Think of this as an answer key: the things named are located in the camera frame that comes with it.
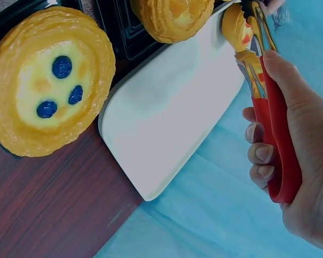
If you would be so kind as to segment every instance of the human hand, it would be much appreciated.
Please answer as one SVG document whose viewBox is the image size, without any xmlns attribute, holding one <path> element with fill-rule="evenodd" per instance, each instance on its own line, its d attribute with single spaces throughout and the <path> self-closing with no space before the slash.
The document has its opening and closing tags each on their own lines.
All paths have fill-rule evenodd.
<svg viewBox="0 0 323 258">
<path fill-rule="evenodd" d="M 276 10 L 279 9 L 281 5 L 283 5 L 286 2 L 286 0 L 264 0 L 264 2 L 266 3 L 268 13 L 273 14 L 276 12 Z"/>
<path fill-rule="evenodd" d="M 297 68 L 276 52 L 265 52 L 264 65 L 285 97 L 290 135 L 303 175 L 293 203 L 281 205 L 283 221 L 291 233 L 323 249 L 323 99 L 311 90 Z M 250 177 L 268 191 L 268 181 L 275 173 L 269 165 L 274 148 L 262 143 L 264 131 L 256 122 L 254 108 L 244 109 L 243 116 L 252 122 L 245 132 L 251 143 Z"/>
</svg>

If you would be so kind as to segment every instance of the red handle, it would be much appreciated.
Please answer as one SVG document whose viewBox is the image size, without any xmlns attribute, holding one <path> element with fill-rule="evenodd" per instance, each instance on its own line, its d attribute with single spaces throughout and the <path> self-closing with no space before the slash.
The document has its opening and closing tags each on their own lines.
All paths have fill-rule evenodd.
<svg viewBox="0 0 323 258">
<path fill-rule="evenodd" d="M 257 121 L 265 130 L 263 142 L 276 149 L 273 162 L 275 176 L 268 183 L 269 195 L 275 203 L 292 203 L 302 184 L 301 170 L 294 151 L 287 122 L 287 106 L 278 84 L 265 70 L 260 57 L 267 99 L 252 99 Z"/>
</svg>

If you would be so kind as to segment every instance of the black plastic tray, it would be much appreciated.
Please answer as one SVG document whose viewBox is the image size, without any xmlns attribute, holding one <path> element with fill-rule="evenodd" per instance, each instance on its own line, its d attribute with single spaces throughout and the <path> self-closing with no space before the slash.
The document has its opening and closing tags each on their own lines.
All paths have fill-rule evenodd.
<svg viewBox="0 0 323 258">
<path fill-rule="evenodd" d="M 129 0 L 96 0 L 103 28 L 113 43 L 117 60 L 135 60 L 163 44 L 156 42 L 134 15 Z"/>
<path fill-rule="evenodd" d="M 48 8 L 50 6 L 60 5 L 64 7 L 74 8 L 82 11 L 80 0 L 19 0 L 15 4 L 9 6 L 0 12 L 0 40 L 18 23 L 22 22 L 31 14 Z"/>
</svg>

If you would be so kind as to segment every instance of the wooden surface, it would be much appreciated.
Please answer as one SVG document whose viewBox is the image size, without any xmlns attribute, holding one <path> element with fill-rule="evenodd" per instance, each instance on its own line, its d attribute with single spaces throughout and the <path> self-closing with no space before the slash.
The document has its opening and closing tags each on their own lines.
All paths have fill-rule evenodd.
<svg viewBox="0 0 323 258">
<path fill-rule="evenodd" d="M 140 202 L 97 121 L 48 157 L 15 159 L 0 147 L 0 258 L 93 257 Z"/>
</svg>

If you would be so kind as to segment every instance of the egg tart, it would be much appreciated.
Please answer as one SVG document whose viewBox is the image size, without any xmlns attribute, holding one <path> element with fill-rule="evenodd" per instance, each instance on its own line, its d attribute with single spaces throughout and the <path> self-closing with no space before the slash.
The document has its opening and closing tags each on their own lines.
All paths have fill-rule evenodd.
<svg viewBox="0 0 323 258">
<path fill-rule="evenodd" d="M 162 43 L 187 40 L 204 26 L 214 0 L 130 0 L 148 33 Z"/>
<path fill-rule="evenodd" d="M 236 52 L 249 47 L 254 34 L 243 16 L 239 3 L 232 4 L 226 9 L 222 18 L 221 32 Z"/>
<path fill-rule="evenodd" d="M 18 156 L 45 156 L 76 140 L 106 100 L 113 47 L 81 11 L 38 11 L 0 42 L 0 143 Z"/>
</svg>

